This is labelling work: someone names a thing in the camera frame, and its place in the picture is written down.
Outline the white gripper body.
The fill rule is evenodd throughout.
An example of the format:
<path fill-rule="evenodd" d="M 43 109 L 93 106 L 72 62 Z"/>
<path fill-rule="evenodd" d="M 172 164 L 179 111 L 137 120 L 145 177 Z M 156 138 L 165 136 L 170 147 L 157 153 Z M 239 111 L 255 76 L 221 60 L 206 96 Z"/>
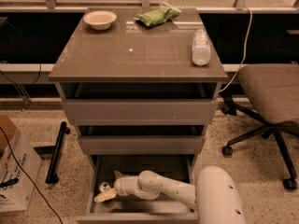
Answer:
<path fill-rule="evenodd" d="M 117 178 L 114 182 L 114 189 L 120 196 L 128 196 L 131 194 L 130 183 L 131 177 L 129 176 Z"/>

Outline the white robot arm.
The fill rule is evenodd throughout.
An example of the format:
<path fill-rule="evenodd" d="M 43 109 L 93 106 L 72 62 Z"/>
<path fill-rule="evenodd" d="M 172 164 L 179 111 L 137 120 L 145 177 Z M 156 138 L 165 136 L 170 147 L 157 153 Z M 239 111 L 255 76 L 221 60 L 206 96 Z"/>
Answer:
<path fill-rule="evenodd" d="M 135 195 L 153 201 L 161 193 L 195 210 L 199 224 L 247 224 L 242 202 L 233 179 L 217 166 L 206 166 L 197 175 L 194 184 L 158 175 L 150 170 L 139 175 L 114 172 L 113 186 L 99 185 L 100 193 L 93 200 L 102 203 L 117 196 Z"/>

